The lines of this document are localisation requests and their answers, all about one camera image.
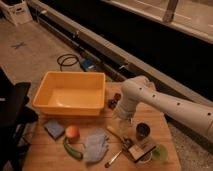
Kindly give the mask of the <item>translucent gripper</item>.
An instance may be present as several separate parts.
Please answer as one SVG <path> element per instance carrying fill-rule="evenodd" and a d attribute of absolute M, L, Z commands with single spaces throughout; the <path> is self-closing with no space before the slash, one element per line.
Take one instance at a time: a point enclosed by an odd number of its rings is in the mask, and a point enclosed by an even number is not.
<path fill-rule="evenodd" d="M 120 119 L 119 120 L 119 133 L 122 137 L 129 137 L 133 128 L 131 119 Z"/>

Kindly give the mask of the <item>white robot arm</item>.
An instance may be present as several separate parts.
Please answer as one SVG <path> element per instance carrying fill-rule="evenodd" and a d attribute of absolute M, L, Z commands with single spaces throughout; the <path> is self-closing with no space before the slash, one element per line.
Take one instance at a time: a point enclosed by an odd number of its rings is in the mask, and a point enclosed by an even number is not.
<path fill-rule="evenodd" d="M 137 76 L 121 85 L 122 96 L 114 113 L 122 120 L 134 117 L 140 102 L 168 114 L 213 143 L 213 108 L 167 95 L 148 87 L 149 79 Z"/>

